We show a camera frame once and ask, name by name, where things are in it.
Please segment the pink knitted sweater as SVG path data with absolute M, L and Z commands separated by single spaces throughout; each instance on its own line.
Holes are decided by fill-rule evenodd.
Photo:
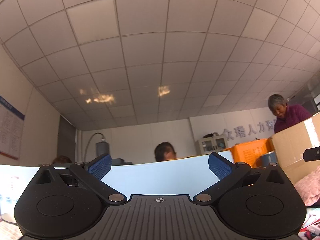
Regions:
M 315 170 L 298 181 L 295 189 L 306 206 L 315 204 L 319 200 L 319 170 Z

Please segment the orange carton box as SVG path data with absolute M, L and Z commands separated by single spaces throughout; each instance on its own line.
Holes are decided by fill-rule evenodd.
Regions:
M 235 163 L 244 162 L 251 167 L 262 167 L 260 157 L 274 150 L 270 139 L 259 139 L 236 144 L 225 149 L 231 151 Z

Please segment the grey glass door cabinet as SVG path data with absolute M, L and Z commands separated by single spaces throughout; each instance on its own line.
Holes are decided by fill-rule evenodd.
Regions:
M 197 155 L 206 155 L 212 152 L 222 152 L 228 148 L 227 139 L 224 135 L 199 139 L 195 142 Z

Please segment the light blue carton box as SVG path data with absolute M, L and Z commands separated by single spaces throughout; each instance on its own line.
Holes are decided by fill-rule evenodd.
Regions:
M 127 198 L 132 194 L 173 195 L 198 193 L 219 181 L 209 169 L 208 155 L 155 163 L 113 166 L 101 179 Z

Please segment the dark blue vacuum bottle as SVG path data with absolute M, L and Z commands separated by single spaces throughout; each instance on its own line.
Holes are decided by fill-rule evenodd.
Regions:
M 275 151 L 271 151 L 268 153 L 265 153 L 264 155 L 260 156 L 260 162 L 262 167 L 268 166 L 270 163 L 278 163 L 278 159 L 276 156 Z

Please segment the brown cardboard box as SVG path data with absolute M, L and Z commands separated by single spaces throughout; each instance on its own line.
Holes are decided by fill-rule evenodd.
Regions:
M 308 148 L 319 146 L 319 113 L 270 137 L 278 164 L 291 183 L 295 184 L 313 172 L 319 161 L 304 161 Z

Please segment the dark-haired person behind boxes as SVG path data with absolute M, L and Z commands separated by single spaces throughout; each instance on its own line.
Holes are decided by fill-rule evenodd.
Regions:
M 157 162 L 174 160 L 177 158 L 177 153 L 169 142 L 162 142 L 157 145 L 154 150 L 154 155 Z

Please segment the grey-haired woman in purple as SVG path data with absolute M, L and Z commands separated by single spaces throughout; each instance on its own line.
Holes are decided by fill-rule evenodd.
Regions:
M 276 117 L 274 133 L 281 132 L 312 117 L 308 110 L 301 105 L 289 106 L 280 94 L 271 95 L 267 104 L 269 110 Z

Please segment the anime print desk mat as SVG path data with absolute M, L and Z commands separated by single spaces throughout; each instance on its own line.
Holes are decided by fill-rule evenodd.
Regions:
M 306 211 L 306 217 L 298 236 L 303 240 L 320 240 L 319 207 L 308 207 Z

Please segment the wall notice poster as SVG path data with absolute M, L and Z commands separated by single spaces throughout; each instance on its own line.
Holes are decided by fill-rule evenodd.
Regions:
M 25 115 L 18 111 L 5 98 L 0 97 L 0 150 L 1 155 L 18 160 Z

